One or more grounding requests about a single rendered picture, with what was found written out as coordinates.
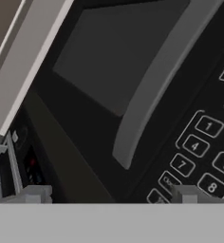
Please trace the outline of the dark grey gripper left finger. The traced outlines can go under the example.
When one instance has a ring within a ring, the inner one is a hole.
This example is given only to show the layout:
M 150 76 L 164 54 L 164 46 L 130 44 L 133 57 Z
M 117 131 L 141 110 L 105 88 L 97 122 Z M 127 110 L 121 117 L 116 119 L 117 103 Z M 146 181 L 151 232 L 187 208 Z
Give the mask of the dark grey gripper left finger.
M 50 185 L 29 185 L 12 196 L 3 196 L 0 188 L 0 203 L 51 203 Z

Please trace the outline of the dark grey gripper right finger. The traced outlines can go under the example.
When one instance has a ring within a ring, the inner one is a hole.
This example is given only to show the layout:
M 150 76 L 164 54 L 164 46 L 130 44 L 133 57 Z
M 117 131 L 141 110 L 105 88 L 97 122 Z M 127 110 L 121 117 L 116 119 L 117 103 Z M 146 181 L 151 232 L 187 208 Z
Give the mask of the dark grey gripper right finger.
M 175 185 L 172 189 L 172 203 L 224 203 L 224 199 L 208 196 L 194 185 Z

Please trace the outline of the pale grey cupboard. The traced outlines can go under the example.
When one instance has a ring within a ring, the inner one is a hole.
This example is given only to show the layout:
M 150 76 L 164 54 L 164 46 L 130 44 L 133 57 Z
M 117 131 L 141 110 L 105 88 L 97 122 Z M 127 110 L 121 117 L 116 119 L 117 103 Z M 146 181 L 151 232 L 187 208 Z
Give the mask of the pale grey cupboard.
M 26 97 L 74 0 L 0 0 L 0 137 Z

